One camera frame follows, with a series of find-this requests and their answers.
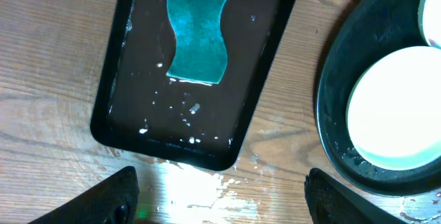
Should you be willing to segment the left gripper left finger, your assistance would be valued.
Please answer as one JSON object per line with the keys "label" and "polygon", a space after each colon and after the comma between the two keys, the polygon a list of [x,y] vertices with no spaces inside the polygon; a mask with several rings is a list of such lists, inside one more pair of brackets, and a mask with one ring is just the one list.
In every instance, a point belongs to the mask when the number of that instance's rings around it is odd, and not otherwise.
{"label": "left gripper left finger", "polygon": [[129,224],[138,198],[136,170],[127,166],[30,224]]}

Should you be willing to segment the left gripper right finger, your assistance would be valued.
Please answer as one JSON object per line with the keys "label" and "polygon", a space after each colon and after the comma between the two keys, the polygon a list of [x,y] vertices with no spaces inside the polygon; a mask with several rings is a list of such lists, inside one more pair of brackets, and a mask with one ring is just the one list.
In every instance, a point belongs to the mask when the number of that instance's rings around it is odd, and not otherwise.
{"label": "left gripper right finger", "polygon": [[405,224],[318,168],[306,176],[305,200],[315,224]]}

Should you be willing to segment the green yellow sponge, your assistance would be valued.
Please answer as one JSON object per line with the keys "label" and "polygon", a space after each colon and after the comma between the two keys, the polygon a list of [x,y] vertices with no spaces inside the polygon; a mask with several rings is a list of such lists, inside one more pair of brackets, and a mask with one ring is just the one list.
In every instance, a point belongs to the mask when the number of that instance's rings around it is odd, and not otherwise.
{"label": "green yellow sponge", "polygon": [[228,55],[221,32],[227,0],[167,0],[176,51],[167,76],[205,84],[221,82]]}

